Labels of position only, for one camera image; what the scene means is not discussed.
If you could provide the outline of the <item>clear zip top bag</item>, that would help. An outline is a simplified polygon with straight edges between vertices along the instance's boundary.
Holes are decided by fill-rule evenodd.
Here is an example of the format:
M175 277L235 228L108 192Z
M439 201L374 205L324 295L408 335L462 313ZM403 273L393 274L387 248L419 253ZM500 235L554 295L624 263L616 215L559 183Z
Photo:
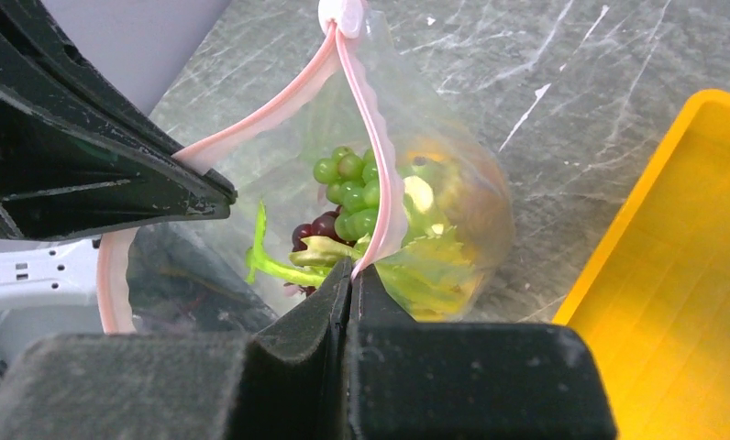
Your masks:
M293 275L291 233L335 206L323 200L315 163L340 146L371 150L380 206L371 237L357 244L350 275L375 269L401 305L406 155L440 150L490 154L418 70L396 50L386 15L366 1L323 1L324 38L300 73L261 108L176 155L195 171L226 171L238 199L226 219L139 226L108 233L98 253L97 304L108 334L201 325L213 295L267 299Z

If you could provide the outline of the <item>yellow banana bunch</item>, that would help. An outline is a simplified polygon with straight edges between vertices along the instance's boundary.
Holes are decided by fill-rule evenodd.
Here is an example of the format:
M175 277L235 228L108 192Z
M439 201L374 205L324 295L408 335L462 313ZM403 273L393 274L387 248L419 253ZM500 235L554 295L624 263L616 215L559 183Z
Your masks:
M496 160L476 147L451 153L426 142L406 155L400 304L419 321L464 315L514 243L511 194Z

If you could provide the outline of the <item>green grape bunch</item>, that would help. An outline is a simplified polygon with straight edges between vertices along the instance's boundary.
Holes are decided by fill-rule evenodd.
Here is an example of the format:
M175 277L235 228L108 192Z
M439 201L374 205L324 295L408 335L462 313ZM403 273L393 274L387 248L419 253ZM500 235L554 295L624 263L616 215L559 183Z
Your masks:
M380 179L372 151L359 154L347 146L336 147L315 163L313 177L322 185L324 201L353 213L358 242L371 237L380 206Z

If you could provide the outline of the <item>yellow plastic tray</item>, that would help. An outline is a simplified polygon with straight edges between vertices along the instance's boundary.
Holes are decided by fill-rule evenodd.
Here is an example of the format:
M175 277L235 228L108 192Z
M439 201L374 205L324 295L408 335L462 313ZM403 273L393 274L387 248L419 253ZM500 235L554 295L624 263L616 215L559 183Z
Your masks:
M554 322L623 439L730 439L730 93L691 96Z

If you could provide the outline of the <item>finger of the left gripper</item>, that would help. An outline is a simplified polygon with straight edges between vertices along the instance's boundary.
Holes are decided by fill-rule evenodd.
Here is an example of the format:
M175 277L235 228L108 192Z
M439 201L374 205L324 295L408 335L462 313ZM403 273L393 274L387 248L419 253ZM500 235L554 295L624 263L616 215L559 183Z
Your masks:
M232 186L32 67L0 66L0 237L53 241L229 215Z
M0 66L44 72L125 126L137 127L147 118L82 55L39 1L0 1ZM174 142L173 158L179 143L152 124L157 135Z

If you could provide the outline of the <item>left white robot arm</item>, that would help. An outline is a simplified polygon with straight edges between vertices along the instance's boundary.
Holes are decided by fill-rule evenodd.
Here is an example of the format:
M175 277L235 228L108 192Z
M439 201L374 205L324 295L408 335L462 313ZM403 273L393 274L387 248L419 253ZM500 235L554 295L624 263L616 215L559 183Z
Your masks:
M181 145L78 50L39 1L0 1L0 313L94 302L106 232L220 219L237 191L175 158Z

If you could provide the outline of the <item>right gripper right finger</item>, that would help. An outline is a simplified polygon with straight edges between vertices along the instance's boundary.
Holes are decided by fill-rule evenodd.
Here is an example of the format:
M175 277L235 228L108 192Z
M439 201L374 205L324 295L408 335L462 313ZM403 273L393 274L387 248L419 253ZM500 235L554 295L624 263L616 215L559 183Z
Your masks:
M375 269L351 283L357 439L614 439L591 350L556 324L420 323Z

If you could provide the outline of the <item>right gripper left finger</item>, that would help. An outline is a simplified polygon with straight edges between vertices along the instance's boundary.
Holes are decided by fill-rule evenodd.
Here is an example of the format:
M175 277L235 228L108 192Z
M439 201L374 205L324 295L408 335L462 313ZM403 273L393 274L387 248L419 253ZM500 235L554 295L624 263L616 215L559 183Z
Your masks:
M254 335L39 340L0 383L0 439L341 439L351 266Z

